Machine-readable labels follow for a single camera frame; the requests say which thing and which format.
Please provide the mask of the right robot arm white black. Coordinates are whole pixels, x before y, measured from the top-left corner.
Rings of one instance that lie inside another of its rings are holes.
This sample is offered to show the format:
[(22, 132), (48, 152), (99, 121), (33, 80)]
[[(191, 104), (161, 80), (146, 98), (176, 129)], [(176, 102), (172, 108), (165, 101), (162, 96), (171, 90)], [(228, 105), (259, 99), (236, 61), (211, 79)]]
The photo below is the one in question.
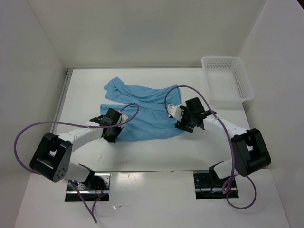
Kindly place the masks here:
[(227, 140), (232, 149), (229, 160), (217, 163), (209, 168), (208, 180), (214, 186), (220, 186), (231, 175), (248, 175), (271, 164), (271, 157), (261, 132), (246, 129), (217, 116), (213, 110), (206, 110), (199, 98), (187, 100), (179, 106), (168, 106), (170, 118), (177, 120), (175, 128), (192, 133), (199, 127)]

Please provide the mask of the light blue shorts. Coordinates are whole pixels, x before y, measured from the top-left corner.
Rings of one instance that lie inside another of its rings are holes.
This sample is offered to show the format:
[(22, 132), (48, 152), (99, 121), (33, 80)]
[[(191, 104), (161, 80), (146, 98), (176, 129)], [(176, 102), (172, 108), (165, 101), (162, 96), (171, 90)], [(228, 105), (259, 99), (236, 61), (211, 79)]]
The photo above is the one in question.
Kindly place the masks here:
[(135, 103), (139, 112), (125, 125), (119, 134), (118, 142), (137, 142), (155, 139), (168, 139), (182, 134), (175, 128), (176, 120), (169, 118), (164, 103), (178, 106), (182, 103), (181, 94), (176, 85), (163, 89), (153, 89), (139, 85), (125, 85), (115, 77), (105, 86), (105, 98), (120, 104), (101, 104), (100, 113), (106, 114), (112, 108), (121, 111), (128, 104)]

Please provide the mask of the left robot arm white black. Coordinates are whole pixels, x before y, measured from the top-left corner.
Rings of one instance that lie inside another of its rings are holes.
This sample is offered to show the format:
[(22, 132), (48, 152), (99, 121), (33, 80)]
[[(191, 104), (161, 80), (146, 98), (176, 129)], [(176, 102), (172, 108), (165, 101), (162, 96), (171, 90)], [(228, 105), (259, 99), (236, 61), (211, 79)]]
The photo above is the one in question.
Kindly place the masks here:
[(85, 165), (70, 161), (71, 155), (91, 141), (104, 138), (115, 143), (129, 117), (112, 108), (105, 115), (89, 120), (84, 128), (76, 128), (67, 133), (43, 136), (30, 161), (30, 168), (54, 183), (62, 179), (76, 181), (85, 190), (95, 184), (95, 172)]

